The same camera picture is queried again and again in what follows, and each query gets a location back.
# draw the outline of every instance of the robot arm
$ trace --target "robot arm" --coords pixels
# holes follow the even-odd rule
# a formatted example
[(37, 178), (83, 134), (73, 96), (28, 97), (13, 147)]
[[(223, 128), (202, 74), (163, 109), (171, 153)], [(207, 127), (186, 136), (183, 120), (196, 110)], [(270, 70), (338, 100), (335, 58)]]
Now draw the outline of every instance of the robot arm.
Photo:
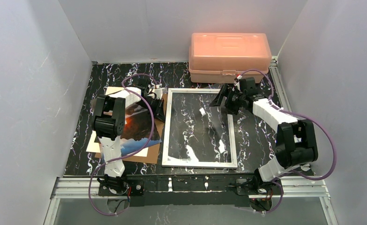
[(243, 107), (262, 118), (276, 132), (275, 157), (254, 173), (253, 188), (263, 185), (302, 164), (318, 158), (313, 123), (280, 112), (268, 99), (257, 93), (254, 78), (239, 80), (236, 84), (224, 84), (210, 106), (220, 106), (225, 100), (229, 114), (237, 114)]
[[(127, 89), (141, 95), (149, 103), (156, 119), (165, 120), (163, 111), (162, 89), (154, 89), (150, 95), (151, 83), (149, 80), (140, 79), (137, 86)], [(122, 156), (120, 147), (120, 136), (125, 125), (125, 109), (130, 105), (145, 103), (137, 95), (126, 90), (114, 93), (110, 96), (100, 95), (96, 98), (94, 105), (94, 117), (92, 119), (92, 129), (96, 132), (101, 143), (100, 152), (105, 161)], [(121, 177), (124, 172), (122, 160), (107, 163), (105, 175), (109, 177)]]

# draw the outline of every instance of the metal frame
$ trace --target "metal frame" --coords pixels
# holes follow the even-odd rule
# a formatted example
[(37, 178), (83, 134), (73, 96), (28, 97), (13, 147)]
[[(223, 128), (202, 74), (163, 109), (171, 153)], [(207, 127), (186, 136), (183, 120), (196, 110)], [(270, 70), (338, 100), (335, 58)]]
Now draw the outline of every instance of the metal frame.
[(206, 93), (206, 94), (218, 94), (220, 89), (193, 89), (193, 88), (169, 88), (167, 98), (167, 113), (166, 123), (164, 127), (164, 139), (163, 139), (163, 157), (162, 166), (179, 166), (179, 167), (200, 167), (200, 168), (237, 168), (237, 155), (236, 155), (236, 143), (235, 133), (233, 128), (233, 116), (228, 115), (228, 130), (229, 130), (229, 145), (230, 155), (232, 162), (230, 163), (218, 163), (218, 162), (191, 162), (189, 160), (181, 161), (168, 161), (169, 150), (169, 136), (170, 136), (170, 124), (171, 124), (171, 108), (172, 97), (174, 93)]
[[(281, 77), (277, 68), (276, 60), (272, 59), (269, 67), (272, 79), (275, 84), (276, 92), (279, 96), (282, 107), (291, 111), (289, 101), (285, 95), (284, 87), (281, 83)], [(48, 208), (46, 218), (44, 220), (45, 225), (53, 225), (57, 215), (60, 199), (62, 198), (88, 198), (88, 186), (90, 178), (68, 177), (58, 178), (56, 180), (54, 190), (51, 195), (51, 201)], [(326, 187), (326, 183), (323, 180), (311, 181), (299, 176), (282, 177), (282, 187), (284, 190), (283, 197), (319, 197), (321, 206), (326, 217), (328, 225), (337, 225), (337, 219), (334, 214), (333, 208), (330, 203), (330, 193)], [(99, 196), (99, 183), (94, 181), (91, 184), (92, 198), (105, 198), (105, 199), (120, 199), (125, 196)], [(249, 198), (263, 198), (262, 195), (250, 195)]]

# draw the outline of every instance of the gray wall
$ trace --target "gray wall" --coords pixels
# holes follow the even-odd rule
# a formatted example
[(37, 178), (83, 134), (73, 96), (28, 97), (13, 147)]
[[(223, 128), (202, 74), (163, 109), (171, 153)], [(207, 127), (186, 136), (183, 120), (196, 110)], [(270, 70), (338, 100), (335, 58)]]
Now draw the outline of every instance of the gray wall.
[[(309, 1), (281, 54), (279, 68), (294, 111), (319, 120), (338, 148), (326, 180), (340, 224), (367, 224), (367, 1)], [(317, 174), (331, 164), (318, 132)]]
[(266, 33), (277, 55), (306, 0), (59, 0), (92, 61), (186, 61), (194, 32)]
[(90, 71), (57, 0), (0, 0), (0, 224), (44, 222)]

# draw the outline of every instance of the plastic storage container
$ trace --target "plastic storage container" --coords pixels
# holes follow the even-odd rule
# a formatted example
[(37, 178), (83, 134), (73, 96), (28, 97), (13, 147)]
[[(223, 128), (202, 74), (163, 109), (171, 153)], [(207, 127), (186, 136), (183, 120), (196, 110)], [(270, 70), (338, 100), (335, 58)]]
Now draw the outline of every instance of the plastic storage container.
[[(269, 70), (272, 54), (267, 36), (258, 33), (194, 33), (189, 48), (189, 72), (196, 83), (233, 83), (248, 69)], [(248, 72), (257, 83), (263, 76)]]

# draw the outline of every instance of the black marble surface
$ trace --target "black marble surface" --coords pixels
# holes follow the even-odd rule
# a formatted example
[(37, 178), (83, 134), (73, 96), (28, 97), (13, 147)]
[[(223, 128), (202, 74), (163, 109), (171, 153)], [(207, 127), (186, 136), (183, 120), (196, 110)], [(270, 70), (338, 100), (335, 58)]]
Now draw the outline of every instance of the black marble surface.
[(168, 161), (231, 163), (228, 115), (210, 93), (173, 93)]
[[(91, 99), (104, 94), (108, 86), (121, 87), (121, 81), (136, 73), (152, 75), (166, 88), (219, 88), (220, 84), (192, 83), (187, 62), (179, 63), (141, 63), (141, 64), (98, 64), (92, 68), (77, 128), (70, 148), (65, 175), (90, 175), (101, 164), (94, 153), (86, 152), (91, 136), (92, 112)], [(257, 86), (264, 95), (269, 95), (271, 88), (266, 79)], [(273, 101), (280, 105), (277, 94)], [(235, 142), (237, 150), (237, 169), (194, 169), (171, 168), (161, 166), (162, 144), (157, 164), (124, 162), (128, 174), (182, 174), (182, 173), (249, 173), (267, 163), (274, 155), (275, 133), (263, 120), (249, 112), (240, 111), (233, 116)]]

